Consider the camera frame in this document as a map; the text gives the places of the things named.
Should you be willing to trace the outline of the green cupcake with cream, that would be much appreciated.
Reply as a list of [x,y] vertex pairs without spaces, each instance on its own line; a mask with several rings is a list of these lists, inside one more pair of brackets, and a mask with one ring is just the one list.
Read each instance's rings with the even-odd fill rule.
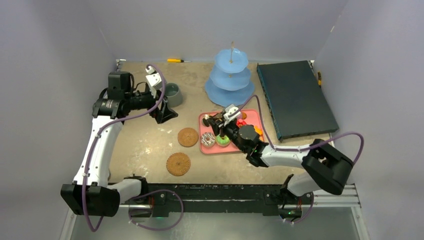
[[214,119],[211,115],[204,114],[201,122],[203,126],[211,127],[213,125]]

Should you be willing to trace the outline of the red frosted donut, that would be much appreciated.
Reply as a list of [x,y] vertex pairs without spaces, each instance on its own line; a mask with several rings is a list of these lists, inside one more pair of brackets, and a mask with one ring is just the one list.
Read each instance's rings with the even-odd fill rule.
[[246,125],[247,125],[247,123],[245,122],[245,120],[244,120],[244,119],[237,119],[237,120],[236,120],[236,126],[237,126],[238,128],[241,128],[241,127],[246,126]]

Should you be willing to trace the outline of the chocolate drizzle white donut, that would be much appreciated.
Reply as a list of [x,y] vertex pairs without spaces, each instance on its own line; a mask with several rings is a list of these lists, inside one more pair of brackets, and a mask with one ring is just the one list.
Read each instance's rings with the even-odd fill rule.
[[215,143],[216,143],[216,137],[212,132],[204,132],[200,136],[200,144],[203,147],[211,148],[215,145]]

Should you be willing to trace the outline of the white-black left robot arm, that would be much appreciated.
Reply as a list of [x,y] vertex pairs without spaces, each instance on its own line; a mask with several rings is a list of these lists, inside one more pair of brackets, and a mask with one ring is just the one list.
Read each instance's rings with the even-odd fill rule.
[[178,116],[168,108],[162,92],[165,78],[151,66],[146,71],[143,92],[137,90],[130,72],[110,72],[107,88],[93,104],[92,129],[83,161],[73,181],[63,184],[60,190],[62,199],[76,215],[113,217],[126,201],[131,199],[142,205],[149,199],[144,177],[130,176],[109,184],[113,149],[131,111],[146,110],[158,124]]

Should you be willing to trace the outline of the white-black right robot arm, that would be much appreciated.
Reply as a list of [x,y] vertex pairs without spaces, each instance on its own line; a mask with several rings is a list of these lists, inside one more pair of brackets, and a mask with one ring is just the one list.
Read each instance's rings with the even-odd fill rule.
[[216,137],[228,137],[255,167],[304,169],[304,173],[289,176],[283,184],[280,196],[288,204],[317,190],[341,195],[354,166],[349,157],[319,138],[310,145],[272,147],[260,139],[253,125],[239,127],[235,120],[225,121],[220,113],[209,115],[202,121],[212,128]]

